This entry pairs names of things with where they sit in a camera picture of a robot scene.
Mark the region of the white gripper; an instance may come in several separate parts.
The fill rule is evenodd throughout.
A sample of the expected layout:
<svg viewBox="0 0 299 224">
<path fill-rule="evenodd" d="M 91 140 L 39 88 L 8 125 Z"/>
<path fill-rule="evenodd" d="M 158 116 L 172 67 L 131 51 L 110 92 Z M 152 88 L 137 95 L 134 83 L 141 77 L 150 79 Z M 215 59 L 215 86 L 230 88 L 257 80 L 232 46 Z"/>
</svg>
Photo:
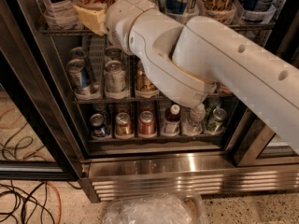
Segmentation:
<svg viewBox="0 0 299 224">
<path fill-rule="evenodd" d="M 111 5 L 107 14 L 104 9 L 94 10 L 73 4 L 78 20 L 97 35 L 105 35 L 112 45 L 132 55 L 129 35 L 135 20 L 157 6 L 150 0 L 118 0 Z"/>
</svg>

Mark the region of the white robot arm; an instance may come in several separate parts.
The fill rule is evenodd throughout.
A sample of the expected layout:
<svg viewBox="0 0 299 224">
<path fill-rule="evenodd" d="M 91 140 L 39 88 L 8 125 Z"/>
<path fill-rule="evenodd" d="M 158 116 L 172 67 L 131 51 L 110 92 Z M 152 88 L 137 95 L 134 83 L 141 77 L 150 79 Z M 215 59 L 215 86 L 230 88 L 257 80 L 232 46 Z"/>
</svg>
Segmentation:
<svg viewBox="0 0 299 224">
<path fill-rule="evenodd" d="M 299 69 L 228 26 L 196 16 L 182 24 L 149 0 L 75 0 L 78 19 L 128 55 L 169 99 L 202 103 L 217 84 L 299 149 Z"/>
</svg>

